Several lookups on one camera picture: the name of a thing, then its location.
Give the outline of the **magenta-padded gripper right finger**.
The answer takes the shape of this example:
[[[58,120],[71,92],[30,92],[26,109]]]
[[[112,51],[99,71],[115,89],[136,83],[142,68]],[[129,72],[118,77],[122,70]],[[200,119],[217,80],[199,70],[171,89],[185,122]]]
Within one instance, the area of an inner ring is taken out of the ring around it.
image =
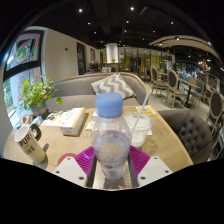
[[[158,156],[150,157],[134,146],[130,147],[128,165],[133,187],[143,187],[172,174]]]

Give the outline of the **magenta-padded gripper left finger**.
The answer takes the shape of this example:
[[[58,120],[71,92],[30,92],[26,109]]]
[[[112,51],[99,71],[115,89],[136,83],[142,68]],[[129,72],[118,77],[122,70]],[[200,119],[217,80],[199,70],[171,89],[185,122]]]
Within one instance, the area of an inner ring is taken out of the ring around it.
[[[76,156],[65,156],[53,173],[81,187],[93,187],[97,159],[89,147]]]

